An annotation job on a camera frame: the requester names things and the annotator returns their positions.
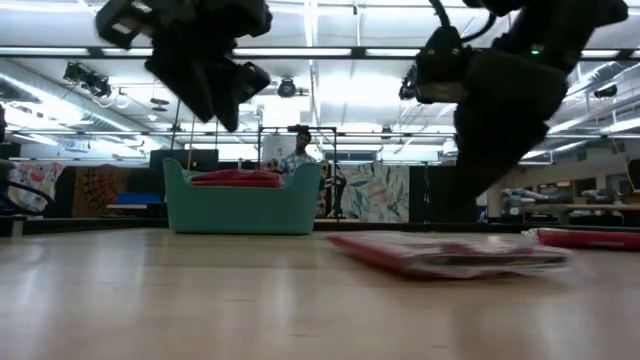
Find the duct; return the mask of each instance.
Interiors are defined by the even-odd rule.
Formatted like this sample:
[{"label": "duct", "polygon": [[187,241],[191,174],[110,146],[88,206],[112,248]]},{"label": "duct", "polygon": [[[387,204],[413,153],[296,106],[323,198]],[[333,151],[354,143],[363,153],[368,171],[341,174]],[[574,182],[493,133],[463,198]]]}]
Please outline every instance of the duct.
[{"label": "duct", "polygon": [[571,84],[567,96],[573,96],[578,93],[591,93],[598,90],[607,82],[612,81],[615,77],[623,72],[640,68],[640,64],[635,61],[611,61],[602,66],[597,67],[593,71],[584,75],[578,81]]},{"label": "duct", "polygon": [[[607,114],[613,113],[614,111],[619,111],[619,110],[621,110],[623,108],[626,108],[626,107],[629,107],[629,106],[631,106],[631,105],[633,105],[633,104],[635,104],[637,102],[640,102],[640,94],[633,95],[633,96],[630,96],[630,97],[628,97],[626,99],[617,101],[617,102],[615,102],[613,104],[610,104],[608,106],[599,108],[599,109],[597,109],[595,111],[592,111],[592,112],[590,112],[588,114],[585,114],[583,116],[577,117],[577,118],[575,118],[573,120],[565,121],[565,122],[563,122],[563,123],[561,123],[561,124],[559,124],[557,126],[562,126],[562,124],[570,123],[571,126],[565,126],[565,128],[563,128],[561,131],[568,130],[570,127],[574,127],[574,126],[576,126],[578,124],[581,124],[583,122],[586,122],[586,121],[589,121],[589,120],[592,120],[592,119],[595,119],[595,118],[599,118],[599,117],[605,116]],[[554,130],[554,128],[551,128],[551,130],[549,131],[549,134],[553,134],[555,132],[560,132],[560,131],[553,131],[553,130]]]},{"label": "duct", "polygon": [[[122,131],[148,131],[149,129],[130,120],[107,108],[100,107],[90,99],[87,99],[75,92],[55,84],[29,70],[5,59],[0,59],[0,76],[5,76],[7,80],[20,82],[32,88],[41,90],[54,98],[63,98],[62,103],[69,105],[83,117],[92,116],[96,120],[107,123],[110,126]],[[168,145],[168,139],[164,137],[154,137],[154,140],[162,145]]]}]

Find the ceiling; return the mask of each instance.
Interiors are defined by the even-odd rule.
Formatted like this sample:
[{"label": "ceiling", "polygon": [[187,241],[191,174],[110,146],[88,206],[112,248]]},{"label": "ceiling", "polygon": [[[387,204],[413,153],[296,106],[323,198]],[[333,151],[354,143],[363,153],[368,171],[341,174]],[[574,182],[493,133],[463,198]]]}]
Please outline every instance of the ceiling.
[{"label": "ceiling", "polygon": [[[110,46],[96,36],[93,25],[94,10],[99,9],[103,3],[94,0],[0,0],[0,46]],[[258,38],[239,39],[239,47],[420,47],[439,25],[426,0],[358,0],[357,15],[354,15],[353,0],[278,0],[268,3],[274,14],[272,30]],[[461,32],[472,33],[484,24],[485,12],[465,8],[460,0],[444,0],[443,3],[453,24]],[[640,9],[640,0],[629,0],[627,3]],[[634,29],[640,27],[640,16],[636,16],[640,15],[640,11],[634,10],[632,13],[634,15],[625,23],[598,30],[589,42],[589,49],[637,48],[640,45],[640,36]],[[474,41],[472,45],[490,46],[495,36],[508,29],[511,20],[512,17],[499,19],[488,34]],[[134,41],[134,47],[147,46],[150,46],[150,41],[144,36],[139,36]],[[68,59],[0,59],[0,65],[3,64],[2,61],[27,70],[34,84],[40,79],[46,79],[88,99],[87,93],[81,89],[71,89],[62,79]],[[318,109],[317,122],[322,126],[335,126],[347,132],[377,132],[382,126],[391,126],[396,132],[449,132],[452,126],[453,106],[419,106],[415,102],[398,99],[400,83],[411,65],[410,61],[316,60],[313,66],[305,59],[266,59],[253,62],[269,72],[276,84],[282,77],[292,77],[298,87],[304,88],[312,86],[311,70],[317,71],[314,95]],[[103,118],[115,119],[113,122],[131,121],[139,125],[135,130],[166,131],[171,128],[177,117],[185,131],[192,128],[196,131],[215,131],[215,122],[194,123],[194,116],[185,106],[181,106],[178,112],[178,99],[145,71],[143,59],[87,59],[82,60],[82,63],[98,73],[109,76],[109,82],[115,90],[114,94],[118,91],[126,94],[126,98],[112,97],[100,101],[100,108],[104,109],[100,111],[105,111]],[[570,77],[574,88],[579,90],[580,86],[576,84],[590,85],[589,76],[603,65],[606,63],[582,63]],[[597,128],[611,125],[612,109],[625,99],[627,102],[617,113],[633,117],[633,100],[638,94],[637,86],[640,85],[636,75],[640,75],[640,70],[635,71],[635,68],[631,68],[615,79],[599,84],[598,87],[601,87],[607,82],[615,81],[619,91],[618,96],[614,98],[596,99],[587,96],[584,91],[578,91],[568,97],[549,124],[566,126],[570,121],[574,121],[575,124],[566,129],[557,127],[556,129],[562,131],[554,134],[597,132]],[[587,93],[591,94],[595,89],[587,90]],[[154,106],[150,103],[151,98],[169,101],[167,111],[151,110]],[[125,102],[128,104],[126,107],[118,106]],[[264,105],[267,109],[265,111],[269,112],[269,119],[276,119],[273,121],[277,121],[279,116],[278,108],[294,107],[300,114],[298,122],[312,124],[309,97],[283,103],[279,102],[275,95],[259,95],[252,100],[252,104],[242,108],[241,130],[256,130],[261,119],[269,125],[266,115],[261,116],[256,112],[257,105]],[[100,124],[103,126],[99,130],[119,131],[113,126],[106,126],[104,122]],[[96,130],[97,125],[98,122],[95,122],[84,127],[77,125],[72,128]],[[177,141],[178,145],[184,145],[192,141],[210,143],[213,140],[204,136],[195,136],[193,139],[182,136]],[[219,141],[249,145],[256,142],[257,137],[225,136],[219,137]],[[340,143],[346,144],[365,141],[382,142],[379,137],[366,140],[340,139]],[[392,141],[398,144],[401,140],[397,138]],[[419,148],[412,146],[440,145],[444,141],[444,137],[416,138],[409,141],[410,144],[404,146],[402,151],[418,151]],[[161,137],[156,138],[156,142],[156,145],[168,144],[168,141],[163,141]],[[541,150],[557,148],[571,142],[566,139],[549,140],[541,145]]]}]

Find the teal plastic tub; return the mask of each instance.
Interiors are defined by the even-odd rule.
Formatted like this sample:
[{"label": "teal plastic tub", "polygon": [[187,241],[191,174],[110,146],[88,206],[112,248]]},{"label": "teal plastic tub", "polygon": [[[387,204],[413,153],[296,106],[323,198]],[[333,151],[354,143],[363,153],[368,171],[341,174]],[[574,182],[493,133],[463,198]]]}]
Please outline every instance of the teal plastic tub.
[{"label": "teal plastic tub", "polygon": [[279,189],[192,186],[199,173],[164,159],[169,227],[177,233],[286,234],[313,231],[322,178],[319,164],[301,165]]}]

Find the man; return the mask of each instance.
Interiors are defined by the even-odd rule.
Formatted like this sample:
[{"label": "man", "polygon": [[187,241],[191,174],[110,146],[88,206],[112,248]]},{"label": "man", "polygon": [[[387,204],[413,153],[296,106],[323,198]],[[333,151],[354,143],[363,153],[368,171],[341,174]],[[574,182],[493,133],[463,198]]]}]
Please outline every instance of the man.
[{"label": "man", "polygon": [[311,142],[309,130],[301,130],[296,136],[296,150],[289,156],[282,159],[280,171],[285,175],[293,175],[298,166],[310,162],[316,162],[312,156],[307,154],[307,145]]}]

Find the wooden table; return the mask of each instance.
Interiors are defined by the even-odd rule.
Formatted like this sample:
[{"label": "wooden table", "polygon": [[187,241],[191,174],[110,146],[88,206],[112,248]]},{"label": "wooden table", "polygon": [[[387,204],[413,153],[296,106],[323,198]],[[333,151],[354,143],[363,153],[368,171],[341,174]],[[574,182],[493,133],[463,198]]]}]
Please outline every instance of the wooden table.
[{"label": "wooden table", "polygon": [[417,282],[325,236],[25,237],[0,247],[2,359],[638,358],[636,253],[580,253],[583,280]]}]

